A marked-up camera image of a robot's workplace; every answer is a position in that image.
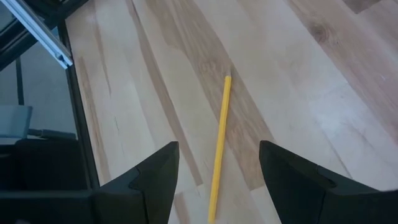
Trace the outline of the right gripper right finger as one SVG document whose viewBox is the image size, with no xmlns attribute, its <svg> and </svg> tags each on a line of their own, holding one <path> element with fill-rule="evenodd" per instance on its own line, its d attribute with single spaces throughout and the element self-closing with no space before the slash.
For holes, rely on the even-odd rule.
<svg viewBox="0 0 398 224">
<path fill-rule="evenodd" d="M 378 191 L 270 141 L 259 160 L 282 224 L 371 224 L 381 220 Z"/>
</svg>

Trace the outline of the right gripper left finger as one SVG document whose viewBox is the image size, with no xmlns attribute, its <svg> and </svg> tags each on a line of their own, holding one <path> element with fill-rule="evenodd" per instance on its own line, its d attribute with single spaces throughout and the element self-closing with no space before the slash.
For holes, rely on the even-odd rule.
<svg viewBox="0 0 398 224">
<path fill-rule="evenodd" d="M 98 224 L 168 224 L 178 180 L 179 145 L 171 141 L 93 194 Z"/>
</svg>

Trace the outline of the yellow pencil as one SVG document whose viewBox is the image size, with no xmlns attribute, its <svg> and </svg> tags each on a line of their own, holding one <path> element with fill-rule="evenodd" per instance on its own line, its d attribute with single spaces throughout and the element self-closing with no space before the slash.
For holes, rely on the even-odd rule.
<svg viewBox="0 0 398 224">
<path fill-rule="evenodd" d="M 216 208 L 218 203 L 218 191 L 220 187 L 222 158 L 226 134 L 226 123 L 228 117 L 229 98 L 231 91 L 232 77 L 231 75 L 225 76 L 223 97 L 220 109 L 220 120 L 218 125 L 218 137 L 216 142 L 216 153 L 213 169 L 213 177 L 211 182 L 211 194 L 208 207 L 208 223 L 214 224 L 216 218 Z"/>
</svg>

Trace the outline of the black chair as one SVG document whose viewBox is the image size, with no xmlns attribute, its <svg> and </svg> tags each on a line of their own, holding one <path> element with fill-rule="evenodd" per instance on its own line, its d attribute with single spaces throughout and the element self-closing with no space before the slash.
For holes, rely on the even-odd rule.
<svg viewBox="0 0 398 224">
<path fill-rule="evenodd" d="M 87 188 L 76 140 L 21 139 L 0 145 L 0 191 Z"/>
</svg>

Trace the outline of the grey box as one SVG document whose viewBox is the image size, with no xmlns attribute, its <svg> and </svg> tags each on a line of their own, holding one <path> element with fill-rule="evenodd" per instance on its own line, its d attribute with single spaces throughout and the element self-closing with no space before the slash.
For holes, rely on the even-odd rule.
<svg viewBox="0 0 398 224">
<path fill-rule="evenodd" d="M 26 138 L 31 116 L 31 106 L 0 105 L 0 138 Z"/>
</svg>

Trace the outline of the silver aluminium extrusion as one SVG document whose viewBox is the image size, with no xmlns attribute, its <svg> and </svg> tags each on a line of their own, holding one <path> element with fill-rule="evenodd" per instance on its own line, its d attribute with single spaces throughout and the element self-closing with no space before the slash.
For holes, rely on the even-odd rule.
<svg viewBox="0 0 398 224">
<path fill-rule="evenodd" d="M 73 65 L 70 51 L 52 34 L 51 30 L 23 0 L 0 1 L 64 69 Z"/>
</svg>

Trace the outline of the black table edge rail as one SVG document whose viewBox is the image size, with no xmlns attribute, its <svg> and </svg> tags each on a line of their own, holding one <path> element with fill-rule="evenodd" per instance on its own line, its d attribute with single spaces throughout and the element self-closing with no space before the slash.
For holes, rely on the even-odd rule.
<svg viewBox="0 0 398 224">
<path fill-rule="evenodd" d="M 89 189 L 98 189 L 100 187 L 100 182 L 96 170 L 93 148 L 91 146 L 90 135 L 88 132 L 88 126 L 74 64 L 66 69 L 66 74 L 73 108 L 77 140 L 83 157 L 83 167 L 85 168 L 86 172 L 87 185 Z"/>
</svg>

